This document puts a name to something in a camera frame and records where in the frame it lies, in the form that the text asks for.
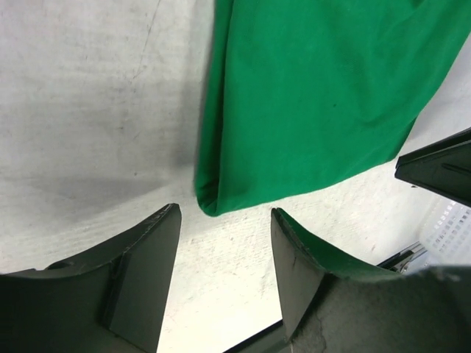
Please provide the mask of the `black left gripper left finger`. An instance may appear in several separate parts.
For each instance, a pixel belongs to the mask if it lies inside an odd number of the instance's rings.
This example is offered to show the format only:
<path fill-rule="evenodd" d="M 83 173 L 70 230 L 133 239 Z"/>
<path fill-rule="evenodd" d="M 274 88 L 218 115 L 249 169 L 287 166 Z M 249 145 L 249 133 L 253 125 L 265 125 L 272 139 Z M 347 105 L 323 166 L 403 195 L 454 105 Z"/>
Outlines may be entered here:
<path fill-rule="evenodd" d="M 3 352 L 155 352 L 180 239 L 167 204 L 45 269 L 1 276 Z"/>

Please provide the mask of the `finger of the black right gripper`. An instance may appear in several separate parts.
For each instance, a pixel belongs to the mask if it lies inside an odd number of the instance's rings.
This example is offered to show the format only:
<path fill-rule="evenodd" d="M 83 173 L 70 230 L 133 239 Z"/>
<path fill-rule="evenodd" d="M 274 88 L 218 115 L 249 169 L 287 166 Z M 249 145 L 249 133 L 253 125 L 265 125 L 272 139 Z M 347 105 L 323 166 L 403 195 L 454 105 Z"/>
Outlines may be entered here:
<path fill-rule="evenodd" d="M 399 157 L 394 177 L 465 206 L 471 192 L 470 130 Z"/>

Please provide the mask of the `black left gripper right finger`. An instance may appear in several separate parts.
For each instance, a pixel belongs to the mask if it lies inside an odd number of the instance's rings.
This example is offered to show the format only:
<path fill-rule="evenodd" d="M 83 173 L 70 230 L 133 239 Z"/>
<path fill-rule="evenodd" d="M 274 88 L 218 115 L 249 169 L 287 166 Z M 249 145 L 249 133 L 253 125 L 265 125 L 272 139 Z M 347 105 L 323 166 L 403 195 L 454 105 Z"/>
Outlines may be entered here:
<path fill-rule="evenodd" d="M 468 352 L 470 269 L 371 265 L 272 210 L 272 251 L 294 352 Z"/>

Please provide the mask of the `green t shirt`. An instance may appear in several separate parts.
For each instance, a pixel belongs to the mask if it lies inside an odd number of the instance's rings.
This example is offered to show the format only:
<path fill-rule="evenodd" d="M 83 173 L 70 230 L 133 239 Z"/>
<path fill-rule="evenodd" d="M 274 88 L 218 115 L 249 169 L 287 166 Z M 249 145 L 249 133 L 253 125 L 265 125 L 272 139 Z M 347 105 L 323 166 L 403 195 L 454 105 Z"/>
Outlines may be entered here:
<path fill-rule="evenodd" d="M 393 160 L 469 35 L 468 1 L 217 1 L 200 209 L 310 193 Z"/>

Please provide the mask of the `white plastic basket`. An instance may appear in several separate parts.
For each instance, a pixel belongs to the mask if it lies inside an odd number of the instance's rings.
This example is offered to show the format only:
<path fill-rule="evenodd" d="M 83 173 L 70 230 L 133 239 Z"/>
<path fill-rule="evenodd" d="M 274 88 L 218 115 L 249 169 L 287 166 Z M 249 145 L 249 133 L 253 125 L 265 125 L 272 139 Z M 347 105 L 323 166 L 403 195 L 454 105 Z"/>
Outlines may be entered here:
<path fill-rule="evenodd" d="M 470 207 L 439 196 L 419 241 L 439 264 L 470 266 Z"/>

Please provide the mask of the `aluminium frame rail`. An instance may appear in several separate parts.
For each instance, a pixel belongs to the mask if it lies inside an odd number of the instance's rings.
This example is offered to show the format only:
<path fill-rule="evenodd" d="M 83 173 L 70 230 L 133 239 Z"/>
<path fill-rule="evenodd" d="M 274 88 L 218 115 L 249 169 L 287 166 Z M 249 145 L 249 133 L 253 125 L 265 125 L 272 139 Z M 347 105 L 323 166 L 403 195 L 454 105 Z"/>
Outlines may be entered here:
<path fill-rule="evenodd" d="M 405 273 L 410 263 L 427 253 L 427 249 L 420 242 L 416 242 L 379 263 L 378 267 L 395 273 Z"/>

